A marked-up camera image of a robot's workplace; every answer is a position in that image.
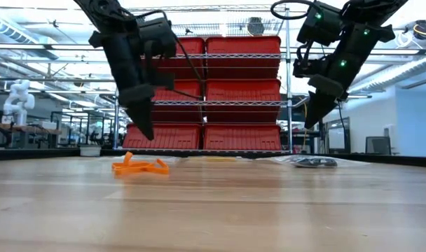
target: ceiling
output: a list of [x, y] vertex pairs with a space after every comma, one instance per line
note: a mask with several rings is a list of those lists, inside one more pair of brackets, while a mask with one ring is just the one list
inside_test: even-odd
[[[159, 7], [159, 6], [198, 6], [199, 3], [209, 5], [246, 5], [253, 4], [267, 4], [271, 5], [274, 0], [153, 0], [153, 1], [137, 1], [137, 0], [120, 0], [122, 6], [137, 10], [144, 7]], [[341, 7], [346, 0], [328, 0], [327, 4], [332, 6]], [[426, 20], [426, 0], [410, 0], [406, 5], [400, 9], [395, 15], [388, 20], [388, 24], [393, 24], [394, 28], [401, 29], [414, 20]], [[292, 15], [304, 13], [307, 6], [301, 4], [292, 4], [289, 6]], [[284, 28], [280, 30], [280, 20], [274, 18], [269, 11], [264, 12], [250, 12], [250, 11], [196, 11], [196, 12], [182, 12], [182, 11], [168, 11], [168, 18], [174, 24], [174, 32], [179, 36], [184, 36], [185, 29], [188, 27], [195, 31], [195, 35], [200, 36], [213, 36], [225, 35], [236, 36], [246, 35], [242, 31], [241, 25], [245, 25], [250, 17], [260, 17], [265, 25], [265, 34], [278, 35], [282, 38], [282, 46], [286, 46], [286, 33]], [[50, 0], [0, 0], [0, 18], [6, 20], [9, 24], [17, 27], [20, 31], [31, 34], [34, 38], [40, 40], [41, 43], [60, 43], [60, 44], [87, 44], [88, 38], [92, 34], [94, 27], [91, 25], [89, 19], [84, 15], [79, 7], [72, 0], [50, 1]], [[289, 44], [297, 46], [296, 41], [298, 29], [303, 24], [303, 20], [289, 21]], [[0, 43], [12, 43], [13, 40], [0, 35]], [[379, 43], [377, 48], [398, 48], [398, 41], [391, 41], [389, 43]], [[82, 56], [91, 59], [105, 60], [103, 52], [86, 52], [86, 51], [55, 51], [57, 56], [61, 59], [75, 59], [80, 60]], [[47, 71], [47, 64], [30, 63], [31, 57], [26, 58], [24, 54], [13, 55], [18, 60], [26, 60], [25, 64], [40, 71]], [[394, 57], [384, 56], [379, 57], [380, 60], [388, 60]], [[359, 77], [367, 76], [372, 71], [376, 71], [385, 64], [365, 64]], [[5, 67], [14, 69], [12, 64], [6, 64]], [[94, 78], [110, 78], [110, 69], [108, 64], [52, 64], [52, 72], [61, 69], [59, 75], [72, 76], [85, 78], [87, 73], [92, 74]], [[287, 70], [286, 65], [280, 65], [279, 76], [282, 80], [286, 80]], [[280, 92], [286, 92], [286, 82], [282, 81]], [[291, 78], [293, 93], [307, 93], [313, 90], [307, 85], [308, 79]], [[72, 83], [60, 84], [61, 88], [75, 89]], [[103, 89], [114, 90], [114, 83], [92, 83], [87, 87], [88, 89]], [[426, 89], [426, 85], [421, 86], [420, 89]]]

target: white robot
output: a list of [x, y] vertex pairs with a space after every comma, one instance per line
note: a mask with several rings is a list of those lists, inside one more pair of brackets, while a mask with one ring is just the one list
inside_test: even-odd
[[11, 92], [3, 105], [2, 123], [16, 125], [26, 125], [27, 109], [33, 109], [35, 105], [34, 95], [28, 93], [29, 80], [16, 80], [15, 84], [11, 85]]

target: shelf post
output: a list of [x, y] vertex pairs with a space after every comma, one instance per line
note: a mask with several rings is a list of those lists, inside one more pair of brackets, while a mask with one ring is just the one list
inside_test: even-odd
[[120, 128], [120, 104], [118, 103], [118, 88], [115, 92], [115, 128], [114, 128], [114, 150], [118, 148], [118, 131]]
[[[289, 16], [289, 9], [286, 9], [286, 16]], [[290, 48], [289, 42], [289, 21], [286, 20], [286, 48]], [[288, 142], [289, 142], [289, 152], [293, 153], [292, 145], [292, 93], [291, 93], [291, 53], [290, 50], [287, 50], [286, 53], [286, 91], [288, 99]]]

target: red storage bin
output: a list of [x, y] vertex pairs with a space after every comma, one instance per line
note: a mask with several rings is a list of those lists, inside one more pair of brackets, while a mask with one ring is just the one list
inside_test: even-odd
[[149, 141], [134, 124], [129, 124], [123, 148], [197, 150], [200, 131], [197, 124], [154, 124], [154, 140]]
[[[179, 38], [179, 40], [189, 55], [205, 53], [205, 41], [203, 38]], [[184, 54], [179, 44], [177, 44], [177, 54]], [[176, 79], [197, 78], [185, 58], [162, 59], [160, 63], [158, 61], [158, 59], [153, 59], [153, 64], [155, 67], [158, 67], [158, 72], [174, 74]], [[191, 62], [198, 70], [200, 77], [204, 78], [205, 59], [191, 59]]]
[[[207, 54], [280, 54], [278, 36], [207, 39]], [[277, 78], [280, 59], [207, 59], [208, 78]]]
[[277, 125], [207, 125], [204, 150], [280, 151]]
[[[280, 81], [207, 80], [207, 101], [279, 102]], [[274, 123], [279, 106], [206, 106], [209, 123]]]
[[[200, 84], [197, 80], [176, 80], [174, 82], [176, 90], [188, 93], [190, 95], [201, 95]], [[153, 101], [196, 101], [195, 98], [176, 92], [158, 88]], [[152, 111], [152, 120], [154, 122], [171, 123], [201, 123], [202, 108], [200, 106], [154, 106]]]

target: black cable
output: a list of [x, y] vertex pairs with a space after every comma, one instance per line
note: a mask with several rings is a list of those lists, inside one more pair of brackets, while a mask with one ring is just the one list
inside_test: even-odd
[[324, 53], [324, 57], [326, 57], [327, 55], [325, 54], [325, 49], [324, 49], [324, 45], [320, 45], [322, 47], [322, 52]]
[[163, 11], [163, 10], [153, 10], [153, 11], [148, 12], [148, 13], [145, 13], [145, 14], [137, 15], [137, 16], [135, 16], [135, 18], [136, 18], [136, 19], [144, 18], [144, 17], [147, 17], [147, 16], [149, 16], [149, 15], [156, 14], [156, 13], [162, 13], [162, 14], [163, 14], [163, 17], [164, 17], [166, 20], [168, 20], [168, 17], [166, 16], [165, 11]]
[[[305, 18], [308, 15], [308, 12], [310, 11], [311, 8], [316, 9], [316, 11], [318, 13], [322, 14], [322, 10], [316, 6], [314, 3], [316, 2], [316, 0], [314, 0], [313, 2], [311, 1], [307, 1], [307, 0], [281, 0], [278, 2], [275, 2], [271, 7], [270, 7], [270, 12], [272, 13], [272, 15], [274, 15], [276, 18], [279, 18], [281, 20], [298, 20], [298, 19], [302, 19]], [[275, 12], [275, 7], [277, 7], [280, 4], [306, 4], [309, 6], [308, 10], [306, 11], [305, 14], [302, 15], [298, 15], [298, 16], [294, 16], [294, 17], [287, 17], [287, 16], [283, 16], [280, 15], [278, 13]]]
[[[179, 38], [177, 38], [176, 34], [173, 34], [173, 35], [174, 35], [174, 39], [176, 40], [176, 42], [179, 44], [180, 48], [182, 49], [182, 52], [184, 52], [186, 61], [190, 65], [190, 68], [193, 70], [194, 74], [196, 75], [196, 78], [198, 79], [199, 85], [201, 86], [201, 88], [203, 88], [204, 83], [202, 81], [202, 78], [200, 77], [200, 74], [198, 73], [198, 70], [196, 70], [196, 68], [194, 67], [193, 62], [191, 61], [190, 56], [186, 52], [184, 45], [182, 45], [182, 43], [180, 42]], [[192, 97], [192, 98], [199, 99], [199, 100], [201, 100], [203, 98], [201, 96], [195, 96], [195, 95], [187, 94], [185, 92], [178, 91], [178, 90], [173, 90], [173, 91], [176, 92], [176, 93], [178, 93], [178, 94], [186, 95], [188, 97]]]
[[179, 90], [172, 90], [172, 91], [175, 92], [175, 93], [177, 93], [177, 94], [185, 95], [187, 97], [191, 97], [191, 98], [194, 98], [194, 99], [201, 99], [202, 98], [200, 96], [192, 95], [192, 94], [189, 94], [189, 93], [186, 93], [186, 92], [183, 92], [183, 91], [179, 91]]
[[342, 119], [341, 102], [338, 101], [339, 118], [341, 119], [342, 128], [344, 130], [344, 145], [347, 143], [347, 132], [345, 131], [344, 119]]

